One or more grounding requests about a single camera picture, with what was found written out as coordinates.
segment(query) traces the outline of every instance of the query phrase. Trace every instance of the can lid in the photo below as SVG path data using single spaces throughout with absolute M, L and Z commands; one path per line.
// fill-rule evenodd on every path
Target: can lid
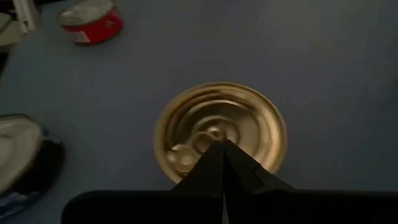
M 111 0 L 84 0 L 62 11 L 58 20 L 65 26 L 80 26 L 101 19 L 113 7 Z
M 163 171 L 179 182 L 210 142 L 229 139 L 269 172 L 284 157 L 287 135 L 282 116 L 263 95 L 233 83 L 207 83 L 172 100 L 155 129 L 154 149 Z
M 39 151 L 39 125 L 26 115 L 0 116 L 0 193 L 25 172 Z

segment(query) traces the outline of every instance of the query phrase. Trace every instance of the black object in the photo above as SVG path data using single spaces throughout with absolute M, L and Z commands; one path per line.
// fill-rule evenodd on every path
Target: black object
M 398 223 L 395 193 L 296 190 L 228 140 L 171 191 L 88 192 L 62 223 L 222 223 L 224 196 L 230 223 Z

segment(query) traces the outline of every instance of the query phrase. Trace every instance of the gold can lid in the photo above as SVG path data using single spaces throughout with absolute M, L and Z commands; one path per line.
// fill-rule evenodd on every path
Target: gold can lid
M 265 96 L 234 83 L 206 83 L 163 110 L 154 133 L 155 156 L 178 183 L 217 139 L 231 140 L 271 173 L 287 146 L 282 116 Z

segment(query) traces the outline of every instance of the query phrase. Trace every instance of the blue surface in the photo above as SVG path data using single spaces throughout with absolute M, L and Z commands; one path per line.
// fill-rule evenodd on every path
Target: blue surface
M 236 82 L 284 116 L 278 176 L 297 188 L 398 190 L 398 2 L 119 1 L 125 27 L 72 44 L 57 24 L 71 2 L 12 53 L 0 113 L 27 113 L 64 140 L 60 180 L 9 223 L 58 223 L 94 189 L 169 189 L 152 134 L 162 108 L 205 82 Z

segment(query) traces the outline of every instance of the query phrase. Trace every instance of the tin can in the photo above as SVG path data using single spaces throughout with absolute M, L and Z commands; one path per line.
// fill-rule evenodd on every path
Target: tin can
M 33 205 L 54 182 L 63 147 L 24 114 L 0 116 L 0 222 Z
M 155 156 L 176 183 L 214 140 L 229 139 L 271 173 L 284 158 L 282 115 L 259 92 L 234 83 L 195 86 L 163 110 L 154 133 Z
M 123 27 L 111 0 L 84 0 L 62 11 L 59 23 L 76 44 L 97 44 L 115 36 Z

